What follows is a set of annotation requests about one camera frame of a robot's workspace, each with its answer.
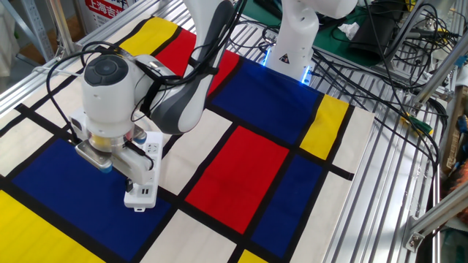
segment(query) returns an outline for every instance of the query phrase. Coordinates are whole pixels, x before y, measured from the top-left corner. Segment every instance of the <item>fabric mat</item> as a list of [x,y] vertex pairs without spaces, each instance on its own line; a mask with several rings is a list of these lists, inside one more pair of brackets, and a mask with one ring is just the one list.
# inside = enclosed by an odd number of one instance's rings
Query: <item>fabric mat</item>
[[[194,34],[133,27],[120,46],[184,73]],[[81,106],[80,78],[53,85],[66,114]],[[165,136],[156,207],[135,213],[125,177],[79,157],[32,97],[0,119],[0,262],[321,262],[374,119],[226,51],[199,124]]]

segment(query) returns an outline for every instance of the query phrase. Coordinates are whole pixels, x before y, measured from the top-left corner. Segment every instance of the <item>blue led light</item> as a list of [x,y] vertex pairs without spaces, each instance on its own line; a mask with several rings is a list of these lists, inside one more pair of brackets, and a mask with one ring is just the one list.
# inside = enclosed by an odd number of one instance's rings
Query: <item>blue led light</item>
[[307,74],[309,73],[309,69],[310,69],[310,66],[307,66],[307,67],[306,67],[306,71],[304,71],[304,73],[302,74],[302,80],[301,80],[301,82],[302,82],[303,84],[306,84],[305,81],[306,81],[306,78],[307,78]]
[[266,52],[265,59],[264,59],[263,62],[262,62],[262,65],[263,65],[263,66],[266,65],[266,60],[268,59],[268,55],[270,55],[270,51],[271,51],[271,48],[269,48],[268,51]]

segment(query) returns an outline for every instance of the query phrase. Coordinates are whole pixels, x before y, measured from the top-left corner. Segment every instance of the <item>black circle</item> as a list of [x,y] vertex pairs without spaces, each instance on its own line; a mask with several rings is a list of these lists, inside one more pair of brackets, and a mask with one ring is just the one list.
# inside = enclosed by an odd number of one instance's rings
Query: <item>black circle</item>
[[108,76],[117,70],[117,65],[109,60],[99,61],[96,64],[95,70],[99,75]]

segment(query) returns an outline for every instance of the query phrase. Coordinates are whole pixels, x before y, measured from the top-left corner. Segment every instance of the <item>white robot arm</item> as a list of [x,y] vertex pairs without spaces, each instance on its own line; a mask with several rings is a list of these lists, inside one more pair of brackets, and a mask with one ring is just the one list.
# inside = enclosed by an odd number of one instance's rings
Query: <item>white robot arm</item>
[[315,12],[343,18],[358,0],[283,0],[283,18],[276,45],[268,51],[265,65],[303,81],[311,66],[312,45],[319,30]]
[[227,0],[184,3],[197,29],[197,48],[184,78],[175,79],[152,56],[100,56],[83,73],[83,109],[70,116],[72,128],[82,140],[76,151],[103,172],[115,167],[124,173],[130,179],[124,202],[136,211],[155,205],[162,135],[153,144],[158,153],[154,156],[134,145],[143,144],[147,137],[132,120],[134,111],[145,113],[165,134],[193,129],[227,44],[222,40],[229,39],[236,16]]

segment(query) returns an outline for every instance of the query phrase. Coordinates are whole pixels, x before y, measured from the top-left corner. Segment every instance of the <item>red rectangle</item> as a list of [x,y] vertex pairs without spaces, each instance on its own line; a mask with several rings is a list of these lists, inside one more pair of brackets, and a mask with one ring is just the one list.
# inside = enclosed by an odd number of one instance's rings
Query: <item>red rectangle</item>
[[186,201],[243,234],[287,153],[238,127]]
[[[189,31],[182,29],[180,34],[163,50],[156,54],[156,58],[168,69],[178,76],[183,76],[190,55],[195,46],[196,36]],[[214,75],[208,95],[211,94],[222,81],[234,70],[239,62],[239,55],[230,51],[225,51],[219,63],[219,71]]]

